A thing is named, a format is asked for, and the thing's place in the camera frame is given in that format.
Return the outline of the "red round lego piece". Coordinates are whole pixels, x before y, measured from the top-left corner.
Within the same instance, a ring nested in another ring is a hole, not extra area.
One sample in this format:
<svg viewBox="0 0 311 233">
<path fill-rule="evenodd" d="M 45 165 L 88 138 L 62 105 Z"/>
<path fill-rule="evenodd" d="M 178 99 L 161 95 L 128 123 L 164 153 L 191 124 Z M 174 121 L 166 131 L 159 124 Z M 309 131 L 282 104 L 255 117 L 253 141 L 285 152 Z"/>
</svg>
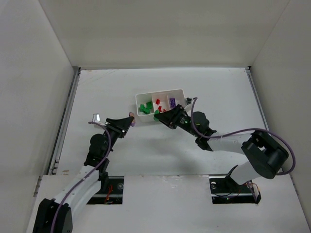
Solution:
<svg viewBox="0 0 311 233">
<path fill-rule="evenodd" d="M 158 107 L 158 111 L 159 111 L 159 112 L 166 112 L 166 109 L 163 108 L 162 106 L 159 106 L 159 107 Z"/>
</svg>

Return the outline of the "purple lego brick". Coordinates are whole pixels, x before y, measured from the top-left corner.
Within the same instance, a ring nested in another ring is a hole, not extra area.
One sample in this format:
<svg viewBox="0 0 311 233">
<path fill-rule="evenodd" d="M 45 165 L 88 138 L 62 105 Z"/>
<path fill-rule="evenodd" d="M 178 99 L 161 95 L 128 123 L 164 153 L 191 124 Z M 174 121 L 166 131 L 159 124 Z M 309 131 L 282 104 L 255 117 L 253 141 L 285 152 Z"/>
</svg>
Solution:
<svg viewBox="0 0 311 233">
<path fill-rule="evenodd" d="M 171 109 L 176 107 L 176 100 L 175 100 L 175 98 L 169 98 L 169 104 L 170 104 L 170 108 Z"/>
</svg>

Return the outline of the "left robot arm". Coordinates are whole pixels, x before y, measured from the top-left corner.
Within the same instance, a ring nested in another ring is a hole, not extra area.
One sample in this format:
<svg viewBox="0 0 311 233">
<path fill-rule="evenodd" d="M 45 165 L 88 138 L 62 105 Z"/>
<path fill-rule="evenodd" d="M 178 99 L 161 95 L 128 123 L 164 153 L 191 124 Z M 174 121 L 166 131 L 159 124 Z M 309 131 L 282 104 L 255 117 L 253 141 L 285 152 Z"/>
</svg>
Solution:
<svg viewBox="0 0 311 233">
<path fill-rule="evenodd" d="M 124 138 L 132 126 L 133 116 L 107 118 L 105 123 L 92 122 L 103 129 L 90 139 L 86 160 L 76 177 L 52 199 L 43 199 L 38 206 L 34 233 L 70 233 L 74 218 L 99 191 L 110 191 L 106 171 L 108 155 L 119 138 Z"/>
</svg>

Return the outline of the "green stepped lego brick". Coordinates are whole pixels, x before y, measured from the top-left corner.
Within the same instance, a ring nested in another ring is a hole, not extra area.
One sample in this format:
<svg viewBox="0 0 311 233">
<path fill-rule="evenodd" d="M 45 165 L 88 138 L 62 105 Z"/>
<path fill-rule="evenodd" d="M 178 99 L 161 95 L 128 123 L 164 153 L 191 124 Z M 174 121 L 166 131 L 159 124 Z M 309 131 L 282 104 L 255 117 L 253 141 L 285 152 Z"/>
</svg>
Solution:
<svg viewBox="0 0 311 233">
<path fill-rule="evenodd" d="M 146 103 L 147 109 L 152 109 L 152 107 L 153 107 L 153 103 L 151 101 Z"/>
</svg>

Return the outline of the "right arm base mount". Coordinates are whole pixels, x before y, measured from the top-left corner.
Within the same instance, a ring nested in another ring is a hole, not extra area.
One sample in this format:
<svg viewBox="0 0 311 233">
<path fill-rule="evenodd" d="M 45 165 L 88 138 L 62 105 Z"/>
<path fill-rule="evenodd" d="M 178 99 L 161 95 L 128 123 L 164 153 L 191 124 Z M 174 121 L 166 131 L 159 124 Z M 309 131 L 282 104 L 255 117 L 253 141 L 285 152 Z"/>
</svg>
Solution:
<svg viewBox="0 0 311 233">
<path fill-rule="evenodd" d="M 259 204 L 261 192 L 253 180 L 237 184 L 228 174 L 209 176 L 213 204 Z"/>
</svg>

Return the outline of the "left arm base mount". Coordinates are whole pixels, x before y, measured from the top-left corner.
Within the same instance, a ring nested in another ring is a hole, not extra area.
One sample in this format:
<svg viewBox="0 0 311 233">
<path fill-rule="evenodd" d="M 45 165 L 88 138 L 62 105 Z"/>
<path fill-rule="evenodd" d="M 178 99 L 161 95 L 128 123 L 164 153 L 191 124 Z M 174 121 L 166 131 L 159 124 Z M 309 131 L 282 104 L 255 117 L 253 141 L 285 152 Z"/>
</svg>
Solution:
<svg viewBox="0 0 311 233">
<path fill-rule="evenodd" d="M 121 205 L 123 202 L 124 176 L 109 177 L 105 190 L 97 192 L 87 205 Z"/>
</svg>

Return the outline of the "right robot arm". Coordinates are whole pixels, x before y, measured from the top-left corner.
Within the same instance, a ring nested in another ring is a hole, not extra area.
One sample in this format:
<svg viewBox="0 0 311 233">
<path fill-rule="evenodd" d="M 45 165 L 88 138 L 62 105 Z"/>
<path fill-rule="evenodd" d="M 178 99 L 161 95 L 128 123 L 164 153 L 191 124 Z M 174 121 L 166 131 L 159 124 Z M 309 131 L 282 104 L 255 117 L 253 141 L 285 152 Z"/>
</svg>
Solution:
<svg viewBox="0 0 311 233">
<path fill-rule="evenodd" d="M 190 133 L 202 150 L 245 155 L 247 162 L 234 166 L 223 179 L 230 188 L 241 186 L 258 177 L 273 179 L 289 157 L 288 152 L 262 129 L 222 136 L 210 128 L 209 120 L 203 112 L 187 114 L 181 105 L 155 114 L 155 119 L 170 129 L 179 127 Z"/>
</svg>

